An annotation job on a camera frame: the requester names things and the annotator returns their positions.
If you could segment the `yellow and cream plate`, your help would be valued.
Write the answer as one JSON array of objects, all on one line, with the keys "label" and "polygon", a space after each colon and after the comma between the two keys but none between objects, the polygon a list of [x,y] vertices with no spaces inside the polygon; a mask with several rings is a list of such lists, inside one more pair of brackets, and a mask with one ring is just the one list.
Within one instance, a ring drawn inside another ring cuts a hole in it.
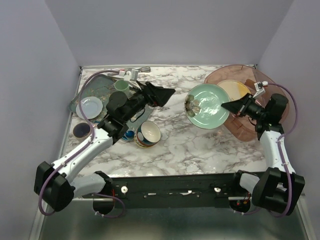
[{"label": "yellow and cream plate", "polygon": [[243,83],[233,79],[223,80],[217,85],[228,94],[230,101],[239,100],[246,94],[251,93]]}]

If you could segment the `green and cream plate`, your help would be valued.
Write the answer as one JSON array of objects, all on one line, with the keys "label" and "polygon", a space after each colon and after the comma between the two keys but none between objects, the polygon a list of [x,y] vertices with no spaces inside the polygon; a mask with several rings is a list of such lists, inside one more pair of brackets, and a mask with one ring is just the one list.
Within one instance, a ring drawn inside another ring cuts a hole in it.
[{"label": "green and cream plate", "polygon": [[184,100],[187,119],[196,127],[212,130],[220,127],[230,112],[221,107],[230,98],[225,90],[215,84],[203,83],[190,90]]}]

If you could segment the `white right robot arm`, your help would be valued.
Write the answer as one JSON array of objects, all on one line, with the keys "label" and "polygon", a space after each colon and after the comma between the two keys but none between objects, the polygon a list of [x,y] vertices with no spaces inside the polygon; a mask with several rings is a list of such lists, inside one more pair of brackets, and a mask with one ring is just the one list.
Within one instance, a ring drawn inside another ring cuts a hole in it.
[{"label": "white right robot arm", "polygon": [[285,148],[285,133],[280,120],[288,102],[286,96],[274,93],[262,107],[248,93],[239,100],[221,105],[232,114],[256,121],[255,132],[267,164],[261,176],[238,171],[238,179],[230,183],[230,191],[236,196],[248,191],[254,206],[273,212],[276,217],[289,216],[293,212],[305,186],[304,177],[296,174]]}]

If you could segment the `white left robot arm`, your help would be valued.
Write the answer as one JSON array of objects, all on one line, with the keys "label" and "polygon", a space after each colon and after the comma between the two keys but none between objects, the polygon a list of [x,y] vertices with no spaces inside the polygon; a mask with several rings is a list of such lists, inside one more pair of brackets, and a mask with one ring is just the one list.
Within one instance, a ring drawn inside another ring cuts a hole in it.
[{"label": "white left robot arm", "polygon": [[35,173],[34,192],[38,195],[38,209],[48,216],[42,203],[53,210],[63,210],[72,199],[91,193],[104,198],[110,194],[111,185],[103,176],[94,173],[83,180],[76,180],[78,173],[97,155],[112,147],[129,129],[127,122],[146,106],[163,107],[175,93],[173,88],[155,86],[151,82],[139,83],[140,90],[127,97],[116,91],[109,97],[107,114],[89,137],[64,157],[38,165]]}]

